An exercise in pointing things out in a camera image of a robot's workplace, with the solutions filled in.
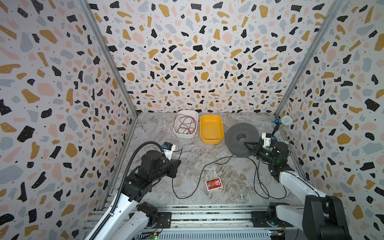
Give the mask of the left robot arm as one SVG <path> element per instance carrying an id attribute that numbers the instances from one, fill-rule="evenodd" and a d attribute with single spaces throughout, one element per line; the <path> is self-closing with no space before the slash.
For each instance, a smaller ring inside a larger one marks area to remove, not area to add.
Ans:
<path id="1" fill-rule="evenodd" d="M 157 150 L 147 151 L 141 158 L 141 165 L 125 170 L 117 194 L 111 205 L 86 237 L 88 240 L 133 240 L 141 234 L 156 239 L 163 229 L 170 228 L 170 212 L 159 213 L 158 208 L 142 199 L 164 177 L 174 179 L 181 160 L 172 159 L 176 147 L 165 142 L 141 144 L 130 158 L 133 162 L 137 153 L 147 145 Z"/>

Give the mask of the grey perforated cable spool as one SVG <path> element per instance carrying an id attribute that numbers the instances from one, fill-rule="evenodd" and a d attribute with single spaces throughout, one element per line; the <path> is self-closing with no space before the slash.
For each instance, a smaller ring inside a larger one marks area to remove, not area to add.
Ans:
<path id="1" fill-rule="evenodd" d="M 253 154 L 244 145 L 245 142 L 260 141 L 260 134 L 256 127 L 248 123 L 235 124 L 225 133 L 225 144 L 232 155 L 246 158 Z"/>

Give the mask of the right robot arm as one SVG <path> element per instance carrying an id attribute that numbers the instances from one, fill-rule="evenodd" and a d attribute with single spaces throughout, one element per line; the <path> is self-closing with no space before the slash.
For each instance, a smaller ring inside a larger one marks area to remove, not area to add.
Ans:
<path id="1" fill-rule="evenodd" d="M 287 204 L 270 204 L 272 219 L 279 219 L 302 230 L 309 240 L 349 240 L 348 223 L 342 201 L 311 186 L 288 164 L 289 147 L 276 142 L 272 149 L 245 142 L 251 155 L 267 163 L 271 176 L 288 188 L 303 204 L 298 210 Z"/>

